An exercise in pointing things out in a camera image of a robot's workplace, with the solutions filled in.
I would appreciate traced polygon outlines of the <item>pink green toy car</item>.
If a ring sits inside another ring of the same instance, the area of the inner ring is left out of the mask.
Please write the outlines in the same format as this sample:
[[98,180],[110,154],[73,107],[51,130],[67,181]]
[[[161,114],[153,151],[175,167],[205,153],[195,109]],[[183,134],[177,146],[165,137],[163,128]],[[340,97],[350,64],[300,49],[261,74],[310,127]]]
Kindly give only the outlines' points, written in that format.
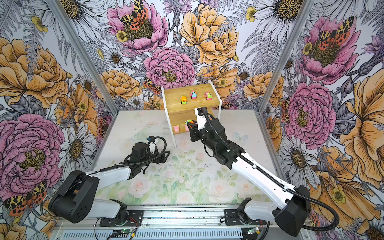
[[205,98],[206,98],[207,101],[210,101],[210,100],[212,100],[213,96],[212,96],[212,94],[210,92],[206,92],[205,93]]

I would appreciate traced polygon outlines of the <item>pink blue toy car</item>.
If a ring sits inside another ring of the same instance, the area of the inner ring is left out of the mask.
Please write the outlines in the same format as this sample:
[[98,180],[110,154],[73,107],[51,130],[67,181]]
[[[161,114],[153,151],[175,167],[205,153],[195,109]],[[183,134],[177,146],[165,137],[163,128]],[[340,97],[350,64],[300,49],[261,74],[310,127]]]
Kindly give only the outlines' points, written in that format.
[[191,91],[190,92],[190,97],[192,100],[196,99],[197,98],[197,93],[195,91]]

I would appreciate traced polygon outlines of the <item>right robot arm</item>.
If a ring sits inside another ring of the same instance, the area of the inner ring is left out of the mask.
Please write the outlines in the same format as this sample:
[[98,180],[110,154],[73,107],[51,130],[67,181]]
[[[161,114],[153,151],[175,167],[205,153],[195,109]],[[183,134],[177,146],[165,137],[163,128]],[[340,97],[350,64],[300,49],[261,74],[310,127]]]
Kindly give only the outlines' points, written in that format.
[[244,225],[253,221],[276,223],[285,233],[297,237],[310,213],[309,191],[305,187],[296,190],[258,164],[242,147],[227,138],[225,128],[207,108],[196,108],[195,114],[196,120],[187,122],[191,141],[201,141],[217,162],[245,177],[272,201],[263,205],[246,198],[233,220]]

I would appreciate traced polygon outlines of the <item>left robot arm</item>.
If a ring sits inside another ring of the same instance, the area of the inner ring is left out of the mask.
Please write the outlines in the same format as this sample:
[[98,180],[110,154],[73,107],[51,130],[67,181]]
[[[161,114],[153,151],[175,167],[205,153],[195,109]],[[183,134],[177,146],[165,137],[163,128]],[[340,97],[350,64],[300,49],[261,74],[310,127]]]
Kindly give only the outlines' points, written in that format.
[[107,186],[131,180],[147,167],[166,162],[170,151],[163,137],[149,136],[135,143],[123,162],[94,172],[72,171],[49,203],[49,211],[73,224],[87,218],[109,219],[121,226],[129,218],[127,205],[118,200],[101,200],[96,193]]

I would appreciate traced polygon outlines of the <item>wooden two-tier shelf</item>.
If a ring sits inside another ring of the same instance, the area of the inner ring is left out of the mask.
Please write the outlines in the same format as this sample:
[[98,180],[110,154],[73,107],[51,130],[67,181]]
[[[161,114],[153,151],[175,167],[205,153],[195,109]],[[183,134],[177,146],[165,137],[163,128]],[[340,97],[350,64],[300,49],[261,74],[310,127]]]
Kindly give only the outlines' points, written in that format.
[[[191,91],[195,91],[197,93],[197,98],[194,100],[192,100],[190,97]],[[206,100],[206,92],[210,92],[212,94],[212,100]],[[213,114],[213,108],[217,107],[218,113],[215,115],[215,117],[218,119],[221,118],[222,100],[211,80],[209,80],[207,84],[186,86],[175,89],[162,88],[162,96],[164,101],[164,110],[166,113],[169,129],[172,135],[173,145],[175,148],[177,147],[175,135],[186,133],[185,121],[196,119],[196,108],[207,107],[208,112],[210,114]],[[181,104],[181,96],[187,97],[187,104]],[[175,125],[179,125],[180,127],[180,131],[178,133],[174,132]]]

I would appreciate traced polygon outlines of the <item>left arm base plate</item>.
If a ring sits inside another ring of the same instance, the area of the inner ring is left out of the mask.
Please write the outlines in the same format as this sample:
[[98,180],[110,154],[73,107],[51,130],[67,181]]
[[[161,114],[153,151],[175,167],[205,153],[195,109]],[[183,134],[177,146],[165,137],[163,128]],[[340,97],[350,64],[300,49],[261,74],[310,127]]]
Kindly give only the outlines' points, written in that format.
[[143,210],[126,210],[125,213],[119,213],[113,219],[102,218],[100,227],[140,227],[144,218]]

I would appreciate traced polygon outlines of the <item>aluminium frame rail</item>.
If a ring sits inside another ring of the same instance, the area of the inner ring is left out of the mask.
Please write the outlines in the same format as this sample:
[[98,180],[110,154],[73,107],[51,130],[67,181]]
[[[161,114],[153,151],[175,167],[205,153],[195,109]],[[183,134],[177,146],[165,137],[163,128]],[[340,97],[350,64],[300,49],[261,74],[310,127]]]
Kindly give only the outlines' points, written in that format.
[[[272,203],[257,202],[256,208],[252,211],[251,220],[264,220],[274,225],[274,217],[267,213],[271,210]],[[193,229],[193,228],[224,228],[238,227],[250,228],[249,226],[226,226],[220,223],[220,219],[224,216],[225,209],[237,209],[237,205],[201,205],[201,206],[127,206],[127,210],[143,210],[144,218],[142,225],[138,227],[144,229]],[[101,219],[87,218],[77,224],[73,224],[60,217],[55,230],[89,230],[93,227],[97,229],[123,229],[134,227],[100,227]]]

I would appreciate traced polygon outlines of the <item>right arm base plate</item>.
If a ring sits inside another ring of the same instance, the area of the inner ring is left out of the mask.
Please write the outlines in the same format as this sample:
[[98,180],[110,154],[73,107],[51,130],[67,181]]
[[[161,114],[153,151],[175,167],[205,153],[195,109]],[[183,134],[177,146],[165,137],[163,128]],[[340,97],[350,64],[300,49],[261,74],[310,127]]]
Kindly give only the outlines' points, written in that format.
[[264,226],[267,224],[267,221],[251,220],[244,214],[239,215],[239,210],[237,209],[225,209],[224,216],[220,219],[220,223],[224,223],[226,226]]

